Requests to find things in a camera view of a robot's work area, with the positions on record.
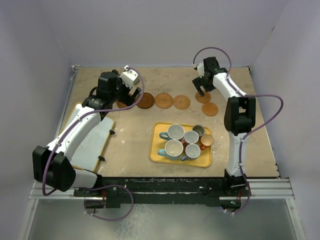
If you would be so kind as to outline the light wooden coaster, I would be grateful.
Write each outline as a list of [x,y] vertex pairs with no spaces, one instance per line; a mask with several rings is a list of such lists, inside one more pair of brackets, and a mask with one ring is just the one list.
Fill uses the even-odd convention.
[[204,96],[201,96],[199,92],[195,94],[195,99],[202,104],[208,103],[211,100],[211,95],[209,92],[205,92]]
[[215,116],[219,112],[218,106],[213,102],[206,102],[202,105],[202,112],[209,117]]

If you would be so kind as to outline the dark wooden saucer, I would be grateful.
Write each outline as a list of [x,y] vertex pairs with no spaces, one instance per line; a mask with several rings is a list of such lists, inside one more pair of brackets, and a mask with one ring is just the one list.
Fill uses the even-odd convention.
[[124,103],[122,103],[122,102],[120,102],[120,101],[117,101],[117,102],[116,102],[116,105],[117,105],[117,107],[118,107],[119,109],[122,109],[122,108],[126,108],[126,107],[127,107],[126,104],[124,104]]
[[137,104],[137,106],[141,109],[148,109],[152,107],[154,103],[155,103],[154,96],[149,92],[145,92],[142,97],[142,100]]

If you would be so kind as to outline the woven rattan coaster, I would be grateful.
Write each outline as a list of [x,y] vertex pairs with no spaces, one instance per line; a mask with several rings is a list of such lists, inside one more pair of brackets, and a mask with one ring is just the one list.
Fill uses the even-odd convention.
[[187,109],[191,104],[191,100],[186,95],[177,95],[173,99],[173,105],[179,110]]
[[173,97],[165,92],[159,93],[155,98],[154,98],[154,103],[157,107],[161,109],[167,109],[172,106],[174,102]]

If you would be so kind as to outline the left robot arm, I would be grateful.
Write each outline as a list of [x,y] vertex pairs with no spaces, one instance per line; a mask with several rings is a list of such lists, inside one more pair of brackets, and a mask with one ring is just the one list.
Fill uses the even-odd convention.
[[83,188],[91,196],[103,191],[100,176],[88,169],[74,167],[72,157],[86,136],[114,111],[117,101],[125,104],[125,110],[136,106],[144,95],[145,88],[133,86],[143,84],[141,74],[133,67],[125,66],[122,73],[117,70],[102,72],[97,86],[88,97],[76,105],[69,125],[45,147],[37,146],[32,152],[34,179],[42,184],[42,194],[49,196],[55,191],[66,192],[70,188]]

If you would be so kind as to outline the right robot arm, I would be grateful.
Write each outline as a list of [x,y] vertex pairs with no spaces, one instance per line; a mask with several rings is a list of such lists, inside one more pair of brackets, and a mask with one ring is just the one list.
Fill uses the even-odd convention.
[[246,135],[256,124],[256,100],[249,98],[234,83],[227,69],[220,67],[215,57],[194,63],[193,68],[198,77],[192,83],[200,96],[217,89],[226,100],[223,122],[229,134],[229,155],[222,190],[233,196],[246,185]]

